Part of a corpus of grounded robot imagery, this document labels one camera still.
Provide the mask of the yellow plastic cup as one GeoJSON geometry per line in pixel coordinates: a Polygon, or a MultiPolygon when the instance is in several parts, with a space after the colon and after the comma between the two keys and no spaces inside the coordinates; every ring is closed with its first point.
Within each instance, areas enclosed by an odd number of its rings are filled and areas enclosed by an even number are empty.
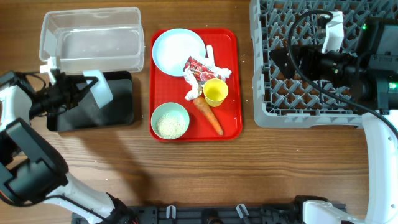
{"type": "Polygon", "coordinates": [[[214,78],[205,83],[203,93],[206,102],[212,107],[217,107],[227,97],[229,88],[225,81],[214,78]]]}

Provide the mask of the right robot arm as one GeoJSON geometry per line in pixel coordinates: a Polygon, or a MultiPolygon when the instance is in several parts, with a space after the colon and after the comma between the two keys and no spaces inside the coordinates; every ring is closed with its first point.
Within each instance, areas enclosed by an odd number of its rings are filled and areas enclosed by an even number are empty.
{"type": "Polygon", "coordinates": [[[366,223],[397,222],[397,22],[370,17],[359,33],[356,55],[343,54],[343,16],[317,10],[325,33],[321,47],[295,45],[271,51],[282,74],[311,86],[324,79],[351,91],[348,104],[361,112],[368,147],[366,223]]]}

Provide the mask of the mint green bowl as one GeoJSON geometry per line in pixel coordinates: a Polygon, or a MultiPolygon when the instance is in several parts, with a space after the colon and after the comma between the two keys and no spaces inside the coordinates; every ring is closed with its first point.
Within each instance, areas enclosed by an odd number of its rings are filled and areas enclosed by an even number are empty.
{"type": "Polygon", "coordinates": [[[180,104],[178,103],[174,103],[174,102],[168,102],[168,103],[163,103],[160,106],[158,106],[150,119],[150,125],[152,130],[155,132],[155,135],[160,137],[159,133],[157,132],[157,128],[156,128],[156,122],[158,121],[158,119],[166,113],[172,113],[172,114],[179,114],[180,116],[182,116],[186,122],[186,128],[185,128],[185,132],[181,135],[183,136],[190,124],[190,117],[189,117],[189,113],[188,111],[180,104]]]}

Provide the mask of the white rice pile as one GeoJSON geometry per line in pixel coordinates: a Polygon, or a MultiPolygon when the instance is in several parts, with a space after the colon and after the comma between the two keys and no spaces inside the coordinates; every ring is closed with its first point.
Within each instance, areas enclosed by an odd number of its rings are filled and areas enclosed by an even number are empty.
{"type": "Polygon", "coordinates": [[[186,122],[179,114],[163,114],[156,122],[157,132],[164,139],[177,139],[184,132],[186,122]]]}

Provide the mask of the light blue bowl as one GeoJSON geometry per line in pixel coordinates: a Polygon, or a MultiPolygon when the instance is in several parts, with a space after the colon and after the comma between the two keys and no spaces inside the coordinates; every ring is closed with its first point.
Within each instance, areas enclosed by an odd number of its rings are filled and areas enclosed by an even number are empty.
{"type": "Polygon", "coordinates": [[[100,70],[86,70],[83,75],[88,77],[96,77],[98,81],[90,88],[93,98],[99,108],[106,106],[113,100],[113,94],[105,79],[103,72],[100,70]]]}

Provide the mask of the red snack wrapper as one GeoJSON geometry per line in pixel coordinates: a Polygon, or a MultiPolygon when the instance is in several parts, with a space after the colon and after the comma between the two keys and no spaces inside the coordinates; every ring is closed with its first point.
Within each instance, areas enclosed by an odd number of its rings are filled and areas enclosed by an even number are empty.
{"type": "Polygon", "coordinates": [[[206,83],[208,80],[218,78],[222,79],[221,75],[211,71],[208,67],[206,67],[201,62],[197,61],[193,57],[189,57],[185,66],[183,68],[184,73],[190,72],[197,82],[201,84],[206,83]]]}

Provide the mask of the orange carrot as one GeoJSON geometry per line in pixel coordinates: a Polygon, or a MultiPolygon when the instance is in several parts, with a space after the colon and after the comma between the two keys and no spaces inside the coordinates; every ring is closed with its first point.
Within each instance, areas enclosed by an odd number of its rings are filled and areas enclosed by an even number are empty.
{"type": "Polygon", "coordinates": [[[199,96],[193,100],[193,104],[196,106],[196,108],[200,112],[202,112],[202,114],[205,116],[205,118],[209,121],[209,123],[215,129],[217,134],[220,136],[224,135],[221,125],[219,124],[216,116],[210,109],[210,107],[209,107],[208,103],[205,101],[205,99],[202,96],[199,96]]]}

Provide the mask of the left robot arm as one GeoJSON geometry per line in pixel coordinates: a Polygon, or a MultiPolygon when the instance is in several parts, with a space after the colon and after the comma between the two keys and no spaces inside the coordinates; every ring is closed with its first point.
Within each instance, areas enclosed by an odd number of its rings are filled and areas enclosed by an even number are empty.
{"type": "Polygon", "coordinates": [[[1,200],[13,207],[47,203],[63,207],[88,223],[139,223],[120,199],[99,192],[74,177],[62,155],[30,126],[42,114],[56,115],[78,106],[106,84],[101,72],[66,75],[49,72],[52,84],[34,91],[32,72],[1,75],[1,200]]]}

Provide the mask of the white napkin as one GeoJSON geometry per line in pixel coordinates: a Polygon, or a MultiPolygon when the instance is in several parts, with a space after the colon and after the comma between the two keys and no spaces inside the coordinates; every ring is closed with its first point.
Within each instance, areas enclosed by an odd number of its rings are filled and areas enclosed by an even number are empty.
{"type": "MultiPolygon", "coordinates": [[[[221,75],[221,77],[222,77],[221,80],[223,80],[223,81],[225,81],[227,78],[229,78],[230,75],[232,74],[232,71],[230,69],[217,67],[214,64],[211,64],[207,58],[194,58],[194,59],[196,59],[197,61],[204,64],[211,71],[221,75]]],[[[187,101],[194,100],[195,98],[197,98],[198,96],[200,96],[203,93],[203,87],[204,87],[205,83],[201,84],[200,82],[197,82],[195,80],[194,76],[190,72],[188,72],[188,73],[183,72],[183,77],[184,77],[185,81],[192,87],[192,89],[185,95],[185,99],[187,101]]]]}

